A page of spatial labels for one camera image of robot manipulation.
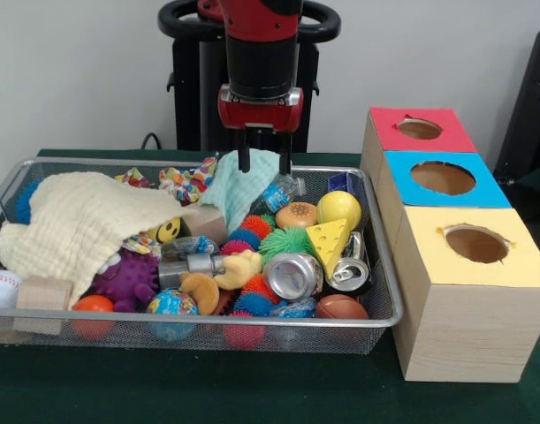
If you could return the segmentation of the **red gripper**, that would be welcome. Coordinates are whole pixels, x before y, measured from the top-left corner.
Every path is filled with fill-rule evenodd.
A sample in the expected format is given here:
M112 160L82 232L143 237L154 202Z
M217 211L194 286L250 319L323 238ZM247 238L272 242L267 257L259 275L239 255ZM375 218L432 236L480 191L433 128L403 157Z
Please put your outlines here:
M241 172L250 171L250 144L247 127L270 128L279 134L279 172L291 172L292 135L300 125L302 103L294 105L218 101L218 112L226 128L238 137L238 164Z

